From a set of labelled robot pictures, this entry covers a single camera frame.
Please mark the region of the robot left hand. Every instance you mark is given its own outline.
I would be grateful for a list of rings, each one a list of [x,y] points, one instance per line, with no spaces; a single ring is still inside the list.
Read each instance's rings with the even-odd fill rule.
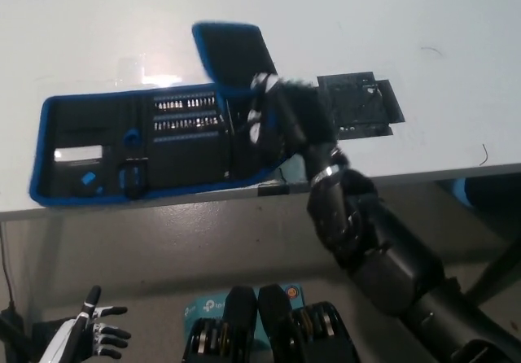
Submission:
[[[125,306],[100,306],[101,291],[100,286],[93,286],[79,313],[62,321],[38,359],[40,362],[83,362],[95,356],[107,356],[114,361],[122,358],[121,351],[128,347],[131,334],[100,319],[123,315],[128,309]]]

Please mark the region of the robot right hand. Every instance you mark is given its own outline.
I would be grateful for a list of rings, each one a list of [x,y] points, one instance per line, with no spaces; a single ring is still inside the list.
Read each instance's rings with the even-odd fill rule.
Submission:
[[[274,74],[257,73],[247,116],[249,140],[269,153],[305,155],[333,149],[337,136],[315,87]]]

